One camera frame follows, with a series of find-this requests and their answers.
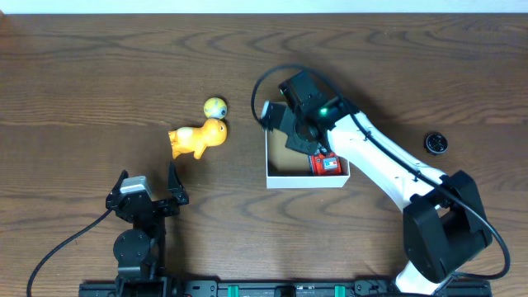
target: black puck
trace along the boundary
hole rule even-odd
[[[445,153],[447,145],[447,138],[438,132],[432,132],[426,135],[424,141],[426,151],[435,156]]]

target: black mount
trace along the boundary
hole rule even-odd
[[[217,282],[215,280],[176,281],[161,277],[158,283],[129,286],[115,294],[115,285],[86,283],[79,286],[79,297],[406,297],[394,290],[391,280],[376,277],[348,282]],[[432,296],[493,297],[487,281],[452,281]]]
[[[486,219],[475,181],[465,172],[443,176],[441,186]],[[411,197],[403,209],[403,245],[412,264],[429,281],[440,283],[492,243],[483,224],[436,190]],[[441,217],[436,206],[450,208]]]

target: yellow toy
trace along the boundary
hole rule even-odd
[[[228,113],[228,106],[225,104],[224,100],[213,97],[205,102],[204,113],[208,119],[222,120]]]
[[[201,128],[182,127],[168,133],[171,140],[172,158],[182,153],[195,152],[195,159],[200,159],[208,146],[224,143],[228,128],[221,120],[208,119]]]

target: green connector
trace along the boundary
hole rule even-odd
[[[345,294],[347,293],[347,289],[344,285],[336,285],[336,294],[335,297],[345,297]]]
[[[238,286],[237,285],[228,286],[228,297],[238,297]]]

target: red object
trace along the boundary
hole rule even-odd
[[[321,153],[319,155],[309,156],[309,161],[312,173],[315,176],[342,174],[339,157],[335,153],[329,153],[326,156]]]

